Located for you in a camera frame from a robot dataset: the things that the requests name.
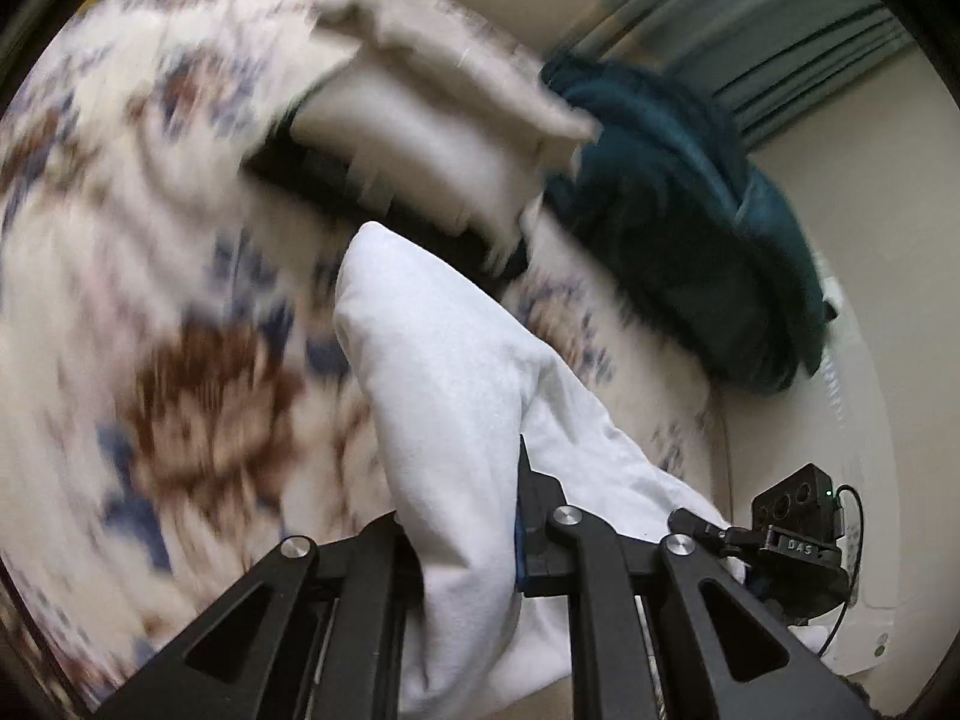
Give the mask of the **white small garment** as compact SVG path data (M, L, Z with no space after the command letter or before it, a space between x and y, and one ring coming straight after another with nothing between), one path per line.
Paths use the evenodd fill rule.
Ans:
M334 319L425 580L404 645L404 717L488 717L571 671L565 603L516 589L521 463L643 541L664 538L675 509L718 518L548 344L387 227L365 224L348 245Z

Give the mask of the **floral fleece bed blanket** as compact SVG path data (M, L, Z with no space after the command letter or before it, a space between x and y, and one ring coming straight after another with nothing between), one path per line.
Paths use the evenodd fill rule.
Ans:
M334 330L355 225L244 169L355 55L317 22L331 2L101 0L3 115L2 639L57 717L96 709L286 532L332 541L391 507ZM521 227L529 268L494 295L652 465L726 504L698 361L540 197Z

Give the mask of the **dark teal blanket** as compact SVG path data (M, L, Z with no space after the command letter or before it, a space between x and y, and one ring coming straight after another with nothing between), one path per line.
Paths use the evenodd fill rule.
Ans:
M788 199L731 115L647 68L556 55L545 86L601 126L545 205L641 319L711 377L776 395L822 362L836 316Z

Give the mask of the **black folded garment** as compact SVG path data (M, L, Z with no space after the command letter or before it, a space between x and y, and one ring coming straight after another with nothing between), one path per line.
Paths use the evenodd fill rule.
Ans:
M394 199L389 190L382 192L377 184L364 187L347 160L293 142L288 133L270 135L245 158L244 169L267 184L293 192L327 216L384 224L489 293L500 293L529 268L526 239L521 239L503 265L494 265L490 262L493 247L471 227L444 232L408 203Z

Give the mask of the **teal window curtain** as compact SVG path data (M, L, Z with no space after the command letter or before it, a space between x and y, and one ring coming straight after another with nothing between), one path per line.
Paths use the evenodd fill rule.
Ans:
M674 76L755 148L913 44L880 0L599 0L558 47Z

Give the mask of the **beige folded garment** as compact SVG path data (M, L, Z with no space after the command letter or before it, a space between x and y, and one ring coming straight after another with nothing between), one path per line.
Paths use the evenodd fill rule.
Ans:
M317 18L358 41L291 110L293 142L348 161L444 232L477 231L503 265L551 174L601 127L431 0L335 0Z

